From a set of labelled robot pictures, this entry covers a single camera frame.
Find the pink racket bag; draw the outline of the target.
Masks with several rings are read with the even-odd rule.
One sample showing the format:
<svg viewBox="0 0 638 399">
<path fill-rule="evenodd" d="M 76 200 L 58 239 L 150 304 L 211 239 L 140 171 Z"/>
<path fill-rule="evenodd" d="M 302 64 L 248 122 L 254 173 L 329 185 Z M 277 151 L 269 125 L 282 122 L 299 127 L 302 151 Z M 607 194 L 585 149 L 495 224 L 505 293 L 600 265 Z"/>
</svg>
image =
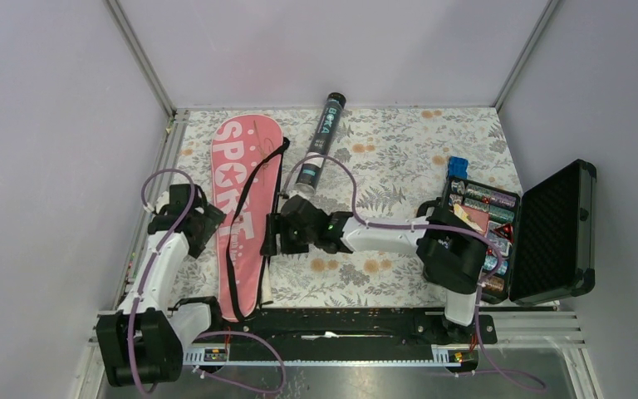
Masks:
<svg viewBox="0 0 638 399">
<path fill-rule="evenodd" d="M 288 146 L 280 125 L 260 114 L 232 117 L 213 136 L 212 200 L 226 215 L 217 232 L 218 301 L 232 323 L 249 318 L 267 299 L 262 246 Z"/>
</svg>

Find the pink badminton racket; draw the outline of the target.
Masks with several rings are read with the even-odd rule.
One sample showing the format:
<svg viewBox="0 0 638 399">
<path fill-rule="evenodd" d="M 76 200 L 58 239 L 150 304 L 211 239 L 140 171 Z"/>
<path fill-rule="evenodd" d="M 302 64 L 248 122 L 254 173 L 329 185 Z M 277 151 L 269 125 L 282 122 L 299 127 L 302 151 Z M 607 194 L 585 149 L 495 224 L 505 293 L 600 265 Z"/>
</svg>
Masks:
<svg viewBox="0 0 638 399">
<path fill-rule="evenodd" d="M 264 258 L 263 262 L 263 275 L 260 284 L 260 299 L 258 302 L 261 307 L 273 303 L 272 282 L 270 274 L 271 259 Z"/>
</svg>

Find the black shuttlecock tube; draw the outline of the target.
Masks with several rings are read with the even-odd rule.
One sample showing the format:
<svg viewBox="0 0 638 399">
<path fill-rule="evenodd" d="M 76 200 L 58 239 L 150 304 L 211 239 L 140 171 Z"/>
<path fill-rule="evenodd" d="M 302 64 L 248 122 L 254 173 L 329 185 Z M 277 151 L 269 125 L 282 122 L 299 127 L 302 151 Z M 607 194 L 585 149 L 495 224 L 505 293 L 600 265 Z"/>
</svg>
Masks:
<svg viewBox="0 0 638 399">
<path fill-rule="evenodd" d="M 305 196 L 311 197 L 316 193 L 324 157 L 329 154 L 345 105 L 346 98 L 340 92 L 332 92 L 326 99 L 317 128 L 307 149 L 308 160 L 302 162 L 294 186 L 296 191 Z"/>
</svg>

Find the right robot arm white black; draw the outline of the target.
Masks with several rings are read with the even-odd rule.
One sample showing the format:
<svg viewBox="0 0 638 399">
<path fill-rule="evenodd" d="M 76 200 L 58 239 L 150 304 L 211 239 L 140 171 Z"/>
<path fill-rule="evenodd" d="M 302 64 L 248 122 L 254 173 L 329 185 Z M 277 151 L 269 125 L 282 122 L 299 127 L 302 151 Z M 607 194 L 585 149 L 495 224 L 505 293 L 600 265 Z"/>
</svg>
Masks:
<svg viewBox="0 0 638 399">
<path fill-rule="evenodd" d="M 412 219 L 363 219 L 355 210 L 328 214 L 295 195 L 267 216 L 260 253 L 304 254 L 311 247 L 328 254 L 382 251 L 417 257 L 425 281 L 446 292 L 443 329 L 454 342 L 476 331 L 487 253 L 503 260 L 492 240 L 446 209 Z"/>
</svg>

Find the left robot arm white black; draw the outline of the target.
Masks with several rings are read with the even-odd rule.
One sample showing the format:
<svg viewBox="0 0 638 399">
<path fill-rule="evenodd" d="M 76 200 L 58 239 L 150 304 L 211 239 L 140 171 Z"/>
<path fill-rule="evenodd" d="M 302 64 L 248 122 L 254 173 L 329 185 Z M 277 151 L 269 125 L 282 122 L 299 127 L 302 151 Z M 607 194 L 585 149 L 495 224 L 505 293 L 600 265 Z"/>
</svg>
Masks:
<svg viewBox="0 0 638 399">
<path fill-rule="evenodd" d="M 202 254 L 225 217 L 198 185 L 171 185 L 160 196 L 133 286 L 116 311 L 96 324 L 111 386 L 174 382 L 184 350 L 197 336 L 206 342 L 222 336 L 225 321 L 212 311 L 214 299 L 184 300 L 173 311 L 166 306 L 183 261 Z"/>
</svg>

